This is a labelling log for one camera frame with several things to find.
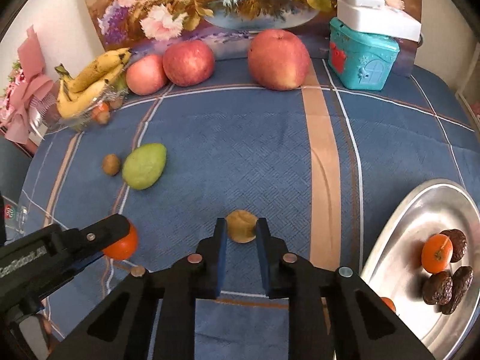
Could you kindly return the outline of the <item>dark date fruit upper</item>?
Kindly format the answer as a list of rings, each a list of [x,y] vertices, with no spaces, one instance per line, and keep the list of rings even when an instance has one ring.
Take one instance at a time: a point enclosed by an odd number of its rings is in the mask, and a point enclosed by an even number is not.
[[[461,261],[468,249],[467,238],[465,236],[465,233],[463,233],[462,230],[454,228],[454,229],[443,230],[441,234],[447,236],[452,243],[453,250],[452,250],[452,256],[451,256],[451,262],[457,263]]]

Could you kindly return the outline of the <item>red apple middle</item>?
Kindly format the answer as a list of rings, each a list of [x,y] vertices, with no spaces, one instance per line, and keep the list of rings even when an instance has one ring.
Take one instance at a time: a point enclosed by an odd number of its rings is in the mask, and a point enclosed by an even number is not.
[[[176,86],[196,86],[210,78],[216,58],[211,48],[200,40],[171,45],[163,54],[163,69]]]

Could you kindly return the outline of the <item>pink flower bouquet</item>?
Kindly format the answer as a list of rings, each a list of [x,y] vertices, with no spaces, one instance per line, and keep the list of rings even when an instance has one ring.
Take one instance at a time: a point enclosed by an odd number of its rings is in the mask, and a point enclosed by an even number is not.
[[[29,107],[33,98],[42,100],[54,86],[46,75],[46,62],[34,27],[17,50],[18,60],[10,73],[10,83],[1,95],[1,127],[5,138],[26,145],[29,140]]]

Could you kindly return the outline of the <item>silver metal tray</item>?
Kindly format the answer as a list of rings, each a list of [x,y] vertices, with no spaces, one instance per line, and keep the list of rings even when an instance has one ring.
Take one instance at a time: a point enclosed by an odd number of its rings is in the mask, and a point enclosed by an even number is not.
[[[447,270],[470,266],[474,278],[456,310],[445,315],[422,299],[422,286],[430,275],[421,255],[431,236],[453,228],[465,234],[468,249]],[[436,359],[458,359],[479,316],[479,209],[473,198],[447,179],[417,186],[387,221],[361,277],[378,296],[393,301],[397,315]]]

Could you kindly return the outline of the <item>dark date fruit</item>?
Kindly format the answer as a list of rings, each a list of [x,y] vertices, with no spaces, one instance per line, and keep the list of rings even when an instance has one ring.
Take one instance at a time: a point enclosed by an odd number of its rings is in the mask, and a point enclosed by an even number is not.
[[[461,303],[463,297],[470,289],[473,282],[473,268],[470,266],[459,267],[452,276],[451,299],[441,306],[442,314],[452,314]]]
[[[468,249],[467,238],[465,236],[465,233],[463,233],[462,230],[454,228],[454,229],[443,230],[441,234],[447,236],[452,243],[453,250],[452,250],[452,256],[451,256],[451,262],[457,263],[461,261]]]

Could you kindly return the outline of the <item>dark red wax apple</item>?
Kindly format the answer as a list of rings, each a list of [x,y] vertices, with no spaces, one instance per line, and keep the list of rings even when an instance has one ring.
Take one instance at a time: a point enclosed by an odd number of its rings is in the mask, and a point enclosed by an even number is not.
[[[448,271],[431,275],[422,287],[422,298],[427,305],[443,306],[452,299],[453,281]]]

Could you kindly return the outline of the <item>white power adapter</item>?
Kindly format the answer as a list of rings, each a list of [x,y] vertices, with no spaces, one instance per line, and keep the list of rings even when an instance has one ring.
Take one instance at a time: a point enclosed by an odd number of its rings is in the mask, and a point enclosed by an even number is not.
[[[352,30],[419,42],[421,23],[386,0],[337,0],[337,18]]]

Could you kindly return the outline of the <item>tangerine in tray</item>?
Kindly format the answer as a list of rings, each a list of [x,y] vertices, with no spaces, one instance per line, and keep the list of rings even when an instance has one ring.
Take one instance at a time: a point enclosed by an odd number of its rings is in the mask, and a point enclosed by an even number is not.
[[[445,271],[452,260],[453,245],[450,238],[444,234],[431,236],[423,245],[421,265],[431,274]]]

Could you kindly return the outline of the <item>teal house-shaped tin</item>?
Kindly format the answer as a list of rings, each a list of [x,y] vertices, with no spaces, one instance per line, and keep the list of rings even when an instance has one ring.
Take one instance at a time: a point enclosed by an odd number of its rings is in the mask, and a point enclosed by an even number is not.
[[[400,52],[383,35],[357,32],[334,17],[329,22],[329,66],[348,89],[382,90]]]

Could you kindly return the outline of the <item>tan round kiwi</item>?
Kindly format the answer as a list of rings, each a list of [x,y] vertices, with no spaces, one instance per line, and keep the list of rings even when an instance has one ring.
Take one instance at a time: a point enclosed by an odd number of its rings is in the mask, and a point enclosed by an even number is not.
[[[236,243],[246,244],[256,238],[258,218],[245,210],[235,210],[226,216],[229,238]]]

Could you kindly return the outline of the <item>clear glass fruit bowl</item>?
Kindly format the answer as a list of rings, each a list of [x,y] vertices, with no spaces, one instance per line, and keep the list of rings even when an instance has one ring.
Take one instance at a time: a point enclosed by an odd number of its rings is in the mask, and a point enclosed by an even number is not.
[[[124,85],[105,85],[97,93],[96,88],[98,85],[88,88],[76,101],[67,96],[66,88],[61,89],[56,104],[57,126],[82,132],[90,125],[108,125],[113,113],[124,105],[128,89]]]

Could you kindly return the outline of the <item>large red apple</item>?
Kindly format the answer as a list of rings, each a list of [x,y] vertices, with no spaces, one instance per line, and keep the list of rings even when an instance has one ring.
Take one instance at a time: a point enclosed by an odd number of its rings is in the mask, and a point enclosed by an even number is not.
[[[266,29],[250,42],[247,63],[251,77],[259,85],[287,91],[304,83],[311,59],[296,35],[282,29]]]

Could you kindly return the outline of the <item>green mango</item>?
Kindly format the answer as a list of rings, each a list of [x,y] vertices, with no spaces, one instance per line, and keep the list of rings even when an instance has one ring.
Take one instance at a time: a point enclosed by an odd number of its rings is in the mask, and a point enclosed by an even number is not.
[[[131,189],[148,189],[162,176],[166,162],[165,145],[161,143],[141,145],[124,161],[122,178]]]

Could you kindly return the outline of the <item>orange tangerine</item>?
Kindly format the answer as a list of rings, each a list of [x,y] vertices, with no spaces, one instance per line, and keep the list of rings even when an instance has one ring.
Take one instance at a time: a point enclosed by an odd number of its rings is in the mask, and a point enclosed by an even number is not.
[[[395,313],[395,303],[389,297],[381,297],[382,301]]]
[[[137,247],[137,228],[130,223],[128,235],[106,247],[103,250],[103,254],[114,260],[123,261],[129,259],[136,252]]]

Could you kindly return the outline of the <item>dark date fruit lower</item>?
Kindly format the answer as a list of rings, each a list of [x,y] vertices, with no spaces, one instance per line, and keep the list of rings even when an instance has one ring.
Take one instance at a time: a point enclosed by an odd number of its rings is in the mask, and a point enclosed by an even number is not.
[[[441,306],[442,314],[452,314],[461,303],[463,297],[470,289],[473,282],[473,268],[470,266],[459,267],[452,276],[451,299]]]

